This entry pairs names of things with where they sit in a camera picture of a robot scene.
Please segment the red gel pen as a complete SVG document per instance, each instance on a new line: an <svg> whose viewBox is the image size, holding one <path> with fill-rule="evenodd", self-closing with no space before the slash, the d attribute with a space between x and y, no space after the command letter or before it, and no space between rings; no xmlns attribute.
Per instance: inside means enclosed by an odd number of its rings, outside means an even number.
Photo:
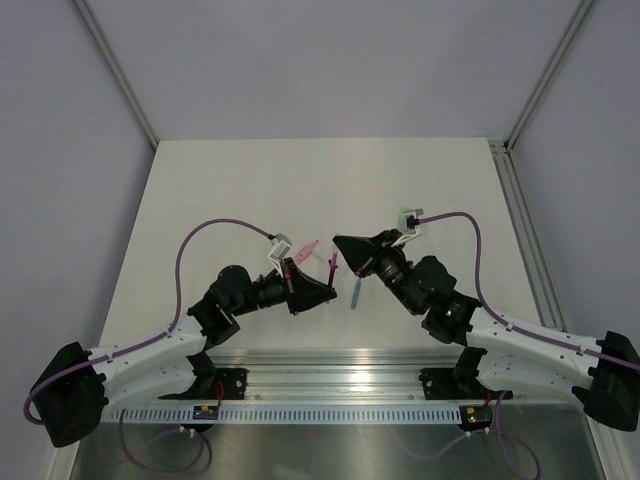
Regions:
<svg viewBox="0 0 640 480"><path fill-rule="evenodd" d="M328 280L327 280L327 286L331 289L333 289L335 274L337 270L338 253L339 252L337 247L334 246L331 254L331 259L329 261L329 274L328 274Z"/></svg>

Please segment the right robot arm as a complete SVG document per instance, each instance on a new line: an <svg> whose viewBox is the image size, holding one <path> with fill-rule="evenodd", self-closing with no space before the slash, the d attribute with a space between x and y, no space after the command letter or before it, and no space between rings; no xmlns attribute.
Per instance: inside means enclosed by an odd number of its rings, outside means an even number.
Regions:
<svg viewBox="0 0 640 480"><path fill-rule="evenodd" d="M493 311L480 297L456 290L436 256L406 258L401 233L336 235L333 243L359 278L377 276L421 326L444 344L462 346L454 371L466 396L482 390L545 390L576 402L591 419L616 430L639 425L639 354L624 335L580 336Z"/></svg>

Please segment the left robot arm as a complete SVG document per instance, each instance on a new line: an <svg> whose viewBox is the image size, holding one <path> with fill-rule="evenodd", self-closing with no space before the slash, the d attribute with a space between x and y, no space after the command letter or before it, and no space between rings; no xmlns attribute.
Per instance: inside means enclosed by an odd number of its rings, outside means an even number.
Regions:
<svg viewBox="0 0 640 480"><path fill-rule="evenodd" d="M235 335L241 315L286 305L292 315L335 299L335 289L286 258L279 269L252 279L240 265L220 271L203 298L167 327L119 345L65 345L29 392L52 445L69 446L109 415L163 396L208 396L216 367L208 350Z"/></svg>

